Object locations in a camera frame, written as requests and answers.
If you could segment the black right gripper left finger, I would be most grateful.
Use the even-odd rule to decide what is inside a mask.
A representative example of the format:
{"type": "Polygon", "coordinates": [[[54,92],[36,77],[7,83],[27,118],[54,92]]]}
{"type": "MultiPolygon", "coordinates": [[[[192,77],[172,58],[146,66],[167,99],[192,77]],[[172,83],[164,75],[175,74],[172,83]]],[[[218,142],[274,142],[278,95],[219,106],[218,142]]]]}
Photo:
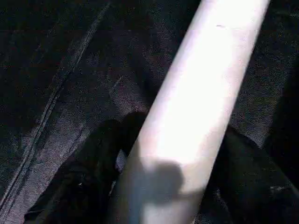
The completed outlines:
{"type": "Polygon", "coordinates": [[[45,191],[24,216],[26,224],[100,224],[120,151],[128,156],[146,119],[143,112],[109,119],[93,130],[80,149],[60,166],[45,191]]]}

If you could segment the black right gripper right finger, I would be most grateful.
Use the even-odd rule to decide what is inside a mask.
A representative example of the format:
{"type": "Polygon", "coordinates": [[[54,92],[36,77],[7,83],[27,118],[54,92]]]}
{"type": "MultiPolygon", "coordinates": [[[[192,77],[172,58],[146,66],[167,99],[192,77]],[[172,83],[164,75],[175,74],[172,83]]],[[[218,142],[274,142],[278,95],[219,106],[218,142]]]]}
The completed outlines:
{"type": "Polygon", "coordinates": [[[248,137],[228,127],[219,152],[221,193],[236,224],[297,224],[299,191],[248,137]]]}

